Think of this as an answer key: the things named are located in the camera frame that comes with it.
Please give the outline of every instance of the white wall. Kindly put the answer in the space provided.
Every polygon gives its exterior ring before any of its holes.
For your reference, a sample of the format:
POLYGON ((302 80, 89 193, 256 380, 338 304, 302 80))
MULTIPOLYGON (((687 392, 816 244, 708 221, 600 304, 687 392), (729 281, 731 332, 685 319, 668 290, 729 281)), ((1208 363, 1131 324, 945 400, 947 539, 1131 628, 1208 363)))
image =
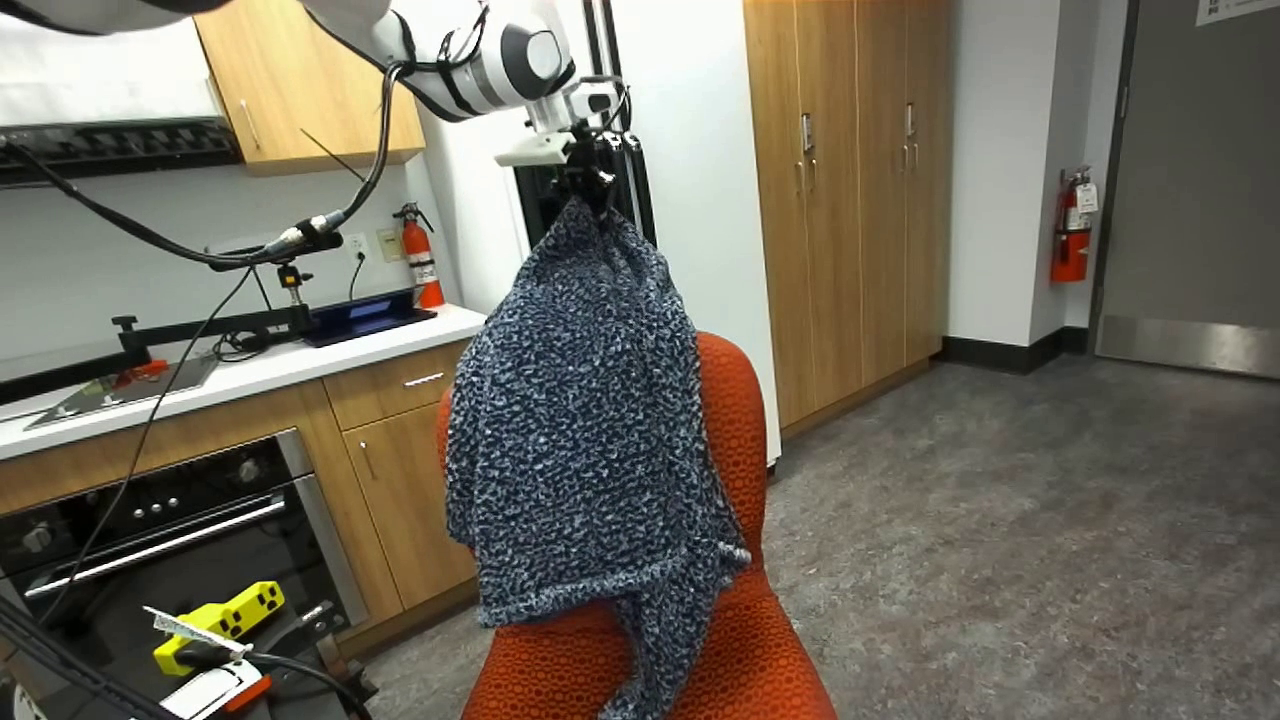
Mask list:
MULTIPOLYGON (((553 4, 581 72, 581 4, 553 4)), ((741 0, 615 0, 625 77, 635 97, 659 254, 687 317, 738 341, 766 383, 772 458, 779 458, 757 140, 741 0)), ((430 178, 456 254, 459 294, 497 308, 530 255, 518 185, 492 165, 530 131, 522 111, 432 126, 430 178)))
POLYGON ((1036 343, 1088 324, 1048 285, 1058 174, 1104 180, 1127 0, 962 0, 947 336, 1036 343))
POLYGON ((1031 341, 1058 4, 958 4, 947 336, 1031 341))
MULTIPOLYGON (((343 210, 358 180, 348 174, 250 178, 243 169, 187 169, 102 178, 82 187, 187 248, 241 248, 263 244, 311 214, 343 210)), ((348 225, 348 239, 397 233, 393 210, 403 195, 403 174, 388 169, 382 193, 348 225)), ((205 319, 236 281, 129 239, 48 185, 0 187, 0 217, 0 362, 114 343, 114 317, 139 317, 146 329, 205 319)), ((304 255, 302 269, 316 276, 304 302, 328 304, 348 295, 358 259, 348 248, 304 255)), ((276 304, 288 304, 273 269, 263 269, 263 285, 276 304)), ((407 273, 397 255, 367 254, 358 295, 403 285, 407 273)), ((243 290, 229 314, 236 308, 263 308, 263 302, 243 290)))
POLYGON ((779 458, 749 32, 741 0, 615 0, 659 254, 687 317, 738 341, 779 458))
MULTIPOLYGON (((1093 169, 1093 180, 1100 185, 1100 195, 1107 195, 1127 0, 1093 0, 1093 4, 1096 4, 1096 36, 1093 36, 1083 160, 1093 169)), ((1069 329, 1088 329, 1093 281, 1096 281, 1096 269, 1088 269, 1088 285, 1069 294, 1069 308, 1063 308, 1069 329)))

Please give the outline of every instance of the oven handle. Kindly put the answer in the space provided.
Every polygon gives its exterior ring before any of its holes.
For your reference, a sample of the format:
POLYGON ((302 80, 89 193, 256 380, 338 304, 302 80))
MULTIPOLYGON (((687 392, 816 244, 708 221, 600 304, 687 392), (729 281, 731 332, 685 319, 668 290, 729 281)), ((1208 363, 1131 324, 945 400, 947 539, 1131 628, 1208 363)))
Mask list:
POLYGON ((286 495, 273 495, 270 503, 260 503, 260 507, 252 507, 252 511, 241 511, 241 515, 205 526, 205 530, 183 532, 183 536, 169 536, 169 539, 150 544, 150 548, 139 548, 139 554, 117 556, 117 562, 103 562, 103 565, 89 565, 89 569, 82 569, 82 571, 67 571, 67 576, 43 580, 43 584, 32 584, 32 587, 24 587, 24 601, 62 594, 62 587, 82 584, 82 580, 98 580, 98 576, 124 571, 124 569, 132 569, 132 565, 157 562, 157 556, 163 556, 163 554, 202 544, 202 539, 210 539, 210 536, 226 536, 226 532, 233 532, 233 530, 243 530, 243 526, 256 526, 256 522, 270 522, 270 515, 280 515, 280 511, 288 511, 288 503, 286 503, 286 495))

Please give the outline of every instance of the drawer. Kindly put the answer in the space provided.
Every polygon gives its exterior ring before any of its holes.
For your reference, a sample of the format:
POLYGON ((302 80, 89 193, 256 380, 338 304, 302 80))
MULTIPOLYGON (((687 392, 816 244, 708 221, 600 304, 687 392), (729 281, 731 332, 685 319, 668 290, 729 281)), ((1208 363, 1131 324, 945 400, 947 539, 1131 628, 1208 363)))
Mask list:
POLYGON ((466 343, 430 347, 388 363, 328 377, 323 392, 342 427, 359 427, 407 410, 437 406, 452 383, 466 343))

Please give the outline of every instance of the fire extinguisher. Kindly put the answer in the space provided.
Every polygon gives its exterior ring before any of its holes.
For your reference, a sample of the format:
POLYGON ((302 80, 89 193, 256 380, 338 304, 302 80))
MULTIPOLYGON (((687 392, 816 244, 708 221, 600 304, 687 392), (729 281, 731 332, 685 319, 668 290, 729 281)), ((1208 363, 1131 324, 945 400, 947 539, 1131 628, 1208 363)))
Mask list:
POLYGON ((400 254, 414 285, 414 308, 437 314, 446 304, 446 290, 439 290, 432 235, 430 235, 432 225, 416 206, 403 206, 397 221, 400 221, 400 254))
POLYGON ((1088 169, 1062 174, 1053 259, 1048 259, 1053 285, 1088 281, 1093 217, 1096 217, 1096 185, 1088 180, 1088 169))

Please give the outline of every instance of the cable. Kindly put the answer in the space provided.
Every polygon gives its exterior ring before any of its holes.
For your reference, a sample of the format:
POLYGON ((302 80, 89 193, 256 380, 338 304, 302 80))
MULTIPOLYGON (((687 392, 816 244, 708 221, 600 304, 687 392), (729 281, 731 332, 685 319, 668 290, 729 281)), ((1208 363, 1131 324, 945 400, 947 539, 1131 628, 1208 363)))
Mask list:
POLYGON ((587 46, 592 46, 592 72, 606 72, 606 57, 600 57, 600 32, 597 32, 597 0, 584 0, 584 16, 587 16, 587 46))
POLYGON ((358 254, 358 269, 353 269, 353 281, 348 281, 348 304, 358 302, 359 269, 363 269, 363 254, 358 254))
POLYGON ((615 20, 613 20, 613 0, 606 0, 606 46, 609 46, 609 72, 613 77, 625 77, 625 57, 619 57, 619 46, 615 46, 615 20))
POLYGON ((153 406, 153 411, 150 411, 150 419, 146 419, 146 427, 139 427, 139 435, 137 435, 137 444, 132 444, 129 472, 124 472, 121 489, 114 492, 109 507, 102 511, 102 522, 93 526, 85 548, 76 554, 72 571, 67 571, 67 584, 63 584, 63 587, 55 594, 55 601, 41 614, 41 626, 48 626, 48 622, 62 614, 62 604, 67 601, 67 594, 76 587, 82 565, 89 562, 89 554, 98 548, 98 539, 102 539, 103 530, 114 526, 114 515, 117 515, 129 484, 137 479, 137 466, 139 466, 139 458, 146 458, 146 444, 150 444, 150 435, 153 435, 153 426, 157 426, 157 418, 162 418, 163 397, 171 392, 176 377, 187 369, 187 356, 195 353, 205 329, 241 295, 241 290, 250 285, 250 276, 252 276, 252 269, 243 269, 243 276, 236 281, 236 290, 205 317, 205 324, 195 329, 195 336, 183 343, 180 362, 169 369, 169 380, 163 380, 163 387, 162 387, 162 397, 157 397, 157 406, 153 406))
POLYGON ((372 187, 385 180, 388 146, 393 146, 393 99, 397 99, 400 72, 403 72, 403 70, 388 70, 388 72, 385 72, 382 115, 378 115, 378 158, 372 158, 367 180, 359 185, 359 193, 353 195, 353 206, 348 206, 338 221, 328 221, 334 233, 343 229, 343 225, 363 210, 363 201, 372 195, 372 187))
POLYGON ((270 314, 273 314, 276 304, 273 304, 273 294, 270 294, 263 276, 256 273, 256 265, 252 265, 250 273, 252 273, 256 294, 263 295, 263 304, 270 304, 270 314))
POLYGON ((319 617, 334 614, 334 601, 319 601, 316 610, 302 614, 294 626, 276 628, 273 635, 256 642, 260 652, 276 652, 295 631, 311 628, 319 617))
POLYGON ((628 160, 628 174, 633 174, 633 187, 635 187, 635 221, 649 235, 649 244, 656 244, 656 221, 652 221, 652 193, 649 193, 649 165, 644 165, 644 146, 641 135, 625 135, 625 160, 628 160))
POLYGON ((222 336, 222 341, 214 343, 214 356, 216 356, 222 363, 250 363, 250 362, 256 362, 256 356, 263 356, 270 347, 273 347, 273 341, 260 336, 260 332, 229 332, 229 336, 222 336))
MULTIPOLYGON (((480 16, 474 26, 474 36, 468 36, 468 57, 480 54, 480 36, 486 36, 486 20, 487 20, 487 4, 480 4, 480 16)), ((193 265, 205 265, 205 269, 216 269, 216 273, 229 273, 229 269, 256 269, 256 265, 288 265, 294 255, 302 254, 316 254, 316 248, 334 248, 342 244, 342 229, 363 210, 363 201, 378 193, 385 169, 388 169, 388 146, 393 146, 393 99, 397 99, 397 80, 414 72, 414 70, 388 70, 385 72, 385 84, 382 84, 382 126, 378 126, 378 160, 372 160, 372 174, 363 178, 359 193, 348 201, 348 210, 342 210, 338 217, 323 217, 319 229, 311 229, 311 221, 295 225, 304 235, 294 239, 294 244, 263 244, 263 248, 241 248, 241 254, 193 254, 183 244, 176 244, 171 235, 150 229, 146 221, 132 221, 93 195, 85 195, 76 185, 67 185, 62 174, 52 174, 41 158, 32 158, 30 147, 18 147, 18 146, 0 146, 0 153, 12 153, 18 160, 24 160, 30 169, 35 169, 52 187, 62 187, 63 195, 72 195, 76 206, 85 206, 93 217, 109 221, 114 229, 169 254, 169 255, 180 255, 180 259, 193 259, 193 265)))
POLYGON ((169 713, 162 713, 150 695, 139 695, 129 683, 117 683, 114 675, 103 675, 102 670, 85 663, 82 656, 72 656, 67 647, 62 647, 32 617, 24 617, 18 604, 9 604, 0 598, 0 635, 9 635, 18 644, 18 652, 32 656, 35 663, 43 663, 48 673, 63 675, 67 683, 76 683, 89 695, 102 695, 103 704, 117 704, 121 713, 137 715, 137 720, 171 720, 169 713))
POLYGON ((400 39, 403 39, 403 77, 414 77, 414 72, 439 72, 439 77, 447 77, 447 72, 459 72, 466 63, 474 63, 478 57, 480 57, 480 46, 486 46, 486 28, 487 28, 487 4, 486 0, 478 0, 480 4, 480 11, 478 11, 478 20, 474 20, 474 28, 468 28, 468 39, 459 46, 459 54, 456 57, 447 57, 447 50, 452 50, 452 32, 446 36, 446 62, 416 62, 416 39, 414 39, 414 28, 407 28, 407 20, 400 16, 400 39))
POLYGON ((124 217, 124 214, 117 214, 117 210, 85 195, 82 187, 72 187, 63 178, 55 178, 55 174, 52 174, 41 158, 32 158, 30 147, 18 147, 18 146, 5 146, 5 147, 9 147, 18 160, 24 160, 30 169, 35 169, 52 187, 62 187, 63 195, 72 195, 76 206, 85 206, 93 217, 124 229, 129 235, 137 235, 137 239, 146 239, 146 244, 153 244, 153 248, 162 248, 162 254, 169 254, 169 255, 193 259, 193 265, 210 265, 210 259, 214 259, 210 254, 193 254, 193 248, 162 235, 157 229, 150 229, 150 225, 139 225, 139 221, 132 221, 132 217, 124 217))
POLYGON ((328 146, 319 146, 319 135, 311 135, 309 130, 295 130, 304 131, 338 169, 353 174, 359 185, 367 185, 363 174, 358 174, 343 158, 338 158, 328 146))
POLYGON ((323 670, 311 670, 311 663, 302 663, 302 659, 276 656, 276 652, 250 652, 250 659, 280 663, 280 670, 294 670, 302 675, 311 675, 311 681, 328 683, 343 700, 348 713, 358 713, 359 720, 372 720, 363 700, 348 683, 334 681, 323 670))

